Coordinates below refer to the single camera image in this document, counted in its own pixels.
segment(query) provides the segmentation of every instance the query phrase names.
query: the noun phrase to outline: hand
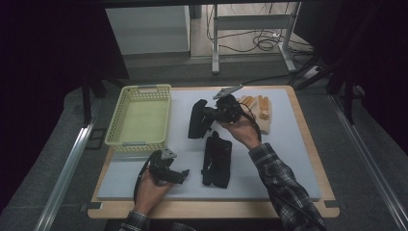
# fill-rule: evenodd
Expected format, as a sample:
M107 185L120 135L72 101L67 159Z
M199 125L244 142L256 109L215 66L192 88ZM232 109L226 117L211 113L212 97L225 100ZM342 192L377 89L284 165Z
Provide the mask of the hand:
M221 122L220 124L231 133L235 140L243 143L249 150L261 145L254 125L245 116L242 115L235 123Z
M157 185L151 175L149 169L147 169L140 180L138 189L138 197L134 210L147 215L150 210L155 207L165 196L167 191L174 185L174 183L165 183L163 185Z

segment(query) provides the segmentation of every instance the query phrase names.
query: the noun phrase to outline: white wall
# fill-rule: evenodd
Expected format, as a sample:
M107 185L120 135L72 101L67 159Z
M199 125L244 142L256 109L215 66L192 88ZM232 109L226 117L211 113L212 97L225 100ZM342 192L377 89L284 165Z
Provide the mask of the white wall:
M107 9L122 55L190 50L188 6Z

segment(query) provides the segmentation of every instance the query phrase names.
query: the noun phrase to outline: person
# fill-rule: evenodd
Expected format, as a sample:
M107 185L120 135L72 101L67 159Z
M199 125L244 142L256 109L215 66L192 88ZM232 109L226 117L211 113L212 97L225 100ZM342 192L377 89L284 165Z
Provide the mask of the person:
M325 230L323 219L306 190L295 180L293 171L283 163L271 145L261 143L253 124L244 116L235 123L220 123L234 139L244 144L259 176L268 190L270 201L281 218L285 230ZM141 178L135 208L121 224L120 231L148 230L150 210L173 186L158 186L147 170ZM174 222L168 230L192 231L182 223Z

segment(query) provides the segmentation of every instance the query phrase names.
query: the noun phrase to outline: yellow-green basket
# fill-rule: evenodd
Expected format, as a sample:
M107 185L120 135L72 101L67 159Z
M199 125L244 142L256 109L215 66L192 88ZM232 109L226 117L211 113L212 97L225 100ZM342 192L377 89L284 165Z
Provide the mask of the yellow-green basket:
M171 104L170 85L124 87L105 144L119 152L163 149Z

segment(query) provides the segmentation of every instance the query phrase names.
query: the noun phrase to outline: plaid shirt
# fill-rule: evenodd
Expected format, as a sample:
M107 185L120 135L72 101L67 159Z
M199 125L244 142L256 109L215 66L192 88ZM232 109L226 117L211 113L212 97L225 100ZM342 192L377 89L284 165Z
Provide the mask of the plaid shirt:
M285 230L319 229L296 209L274 196L273 192L277 192L286 201L301 208L304 213L324 226L323 219L306 190L296 182L291 168L279 159L269 143L250 150L249 156L258 169L262 182L267 187L270 201L281 218ZM148 219L143 214L131 211L121 225L120 231L136 230L148 230ZM193 231L194 229L181 223L174 223L168 230Z

